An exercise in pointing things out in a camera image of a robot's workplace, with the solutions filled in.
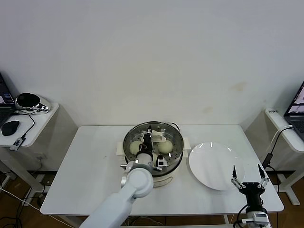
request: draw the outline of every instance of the laptop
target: laptop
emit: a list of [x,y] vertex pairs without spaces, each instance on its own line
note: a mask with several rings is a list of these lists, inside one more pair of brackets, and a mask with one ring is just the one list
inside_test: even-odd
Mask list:
[[15,102],[0,73],[0,127],[16,111]]
[[304,82],[285,112],[284,118],[294,126],[294,130],[304,140]]

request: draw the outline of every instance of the metal bowl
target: metal bowl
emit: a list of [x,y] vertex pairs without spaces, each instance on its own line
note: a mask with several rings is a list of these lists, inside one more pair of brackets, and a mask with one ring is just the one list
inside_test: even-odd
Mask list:
[[[134,161],[136,155],[130,153],[130,144],[134,141],[140,140],[148,127],[151,126],[152,130],[162,132],[163,136],[173,144],[173,150],[170,154],[161,154],[167,161],[167,168],[163,171],[152,171],[153,177],[161,177],[174,171],[182,160],[182,152],[184,148],[184,141],[180,132],[168,123],[162,123],[158,121],[150,121],[139,124],[132,128],[123,140],[123,150],[128,162]],[[158,143],[153,143],[153,153],[159,155]]]

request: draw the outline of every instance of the desk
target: desk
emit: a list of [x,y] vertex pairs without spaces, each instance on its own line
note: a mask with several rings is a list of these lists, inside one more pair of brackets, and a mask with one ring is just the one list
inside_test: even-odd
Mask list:
[[[21,145],[21,147],[29,147],[31,146],[35,140],[38,138],[39,134],[42,132],[44,127],[47,125],[49,120],[52,118],[52,116],[55,114],[59,107],[58,103],[52,103],[52,109],[46,113],[41,115],[32,115],[32,118],[35,121],[35,125],[33,128],[26,134],[26,139]],[[14,171],[15,174],[17,174],[19,177],[21,177],[26,183],[28,183],[32,189],[29,191],[28,195],[26,197],[32,197],[32,195],[35,194],[35,192],[42,192],[44,187],[39,183],[39,181],[42,180],[43,176],[39,175],[37,179],[35,179],[32,175],[30,175],[27,170],[20,164],[16,159],[15,156],[18,155],[18,151],[9,151],[8,148],[15,142],[15,140],[18,137],[21,137],[24,132],[30,128],[30,126],[33,124],[32,120],[26,116],[26,115],[18,115],[18,116],[11,116],[7,122],[19,120],[20,125],[17,129],[17,131],[10,136],[3,136],[0,133],[0,147],[4,148],[0,150],[0,170],[3,173],[9,172],[9,169]],[[8,174],[5,182],[9,179],[15,179],[16,176],[12,173]],[[44,189],[45,192],[48,191],[49,187],[46,187]]]
[[[41,213],[88,216],[111,193],[120,190],[123,169],[116,146],[131,126],[82,126],[78,129],[41,207]],[[181,134],[193,148],[201,142],[215,141],[232,148],[244,160],[245,180],[259,181],[259,162],[243,130],[238,125],[185,125]],[[154,188],[133,204],[131,215],[213,215],[232,214],[246,204],[237,189],[217,191],[201,184],[184,159],[176,178],[168,185]],[[284,206],[269,183],[262,195],[269,212]]]
[[[265,110],[266,115],[274,124],[277,129],[281,129],[289,123],[284,119],[284,113],[286,109],[283,108],[268,108]],[[297,153],[304,153],[304,141],[298,136],[298,134],[292,130],[286,130],[282,132],[283,138],[286,140],[290,148]],[[285,192],[289,197],[292,205],[300,205],[300,201],[292,190],[291,186],[300,180],[304,176],[304,166],[296,170],[287,179],[284,175],[278,175],[281,181],[279,186],[279,192]]]

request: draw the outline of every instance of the monitor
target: monitor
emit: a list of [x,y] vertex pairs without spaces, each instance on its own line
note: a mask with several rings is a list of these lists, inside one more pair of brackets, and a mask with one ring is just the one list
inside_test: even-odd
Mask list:
[[304,115],[304,82],[288,107],[285,115]]

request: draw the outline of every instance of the white wall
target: white wall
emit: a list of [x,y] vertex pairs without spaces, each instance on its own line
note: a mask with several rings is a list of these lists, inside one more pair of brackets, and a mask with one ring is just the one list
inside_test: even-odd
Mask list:
[[20,92],[61,103],[78,126],[247,129],[263,108],[287,106],[303,81],[303,8],[302,0],[1,1],[0,70]]

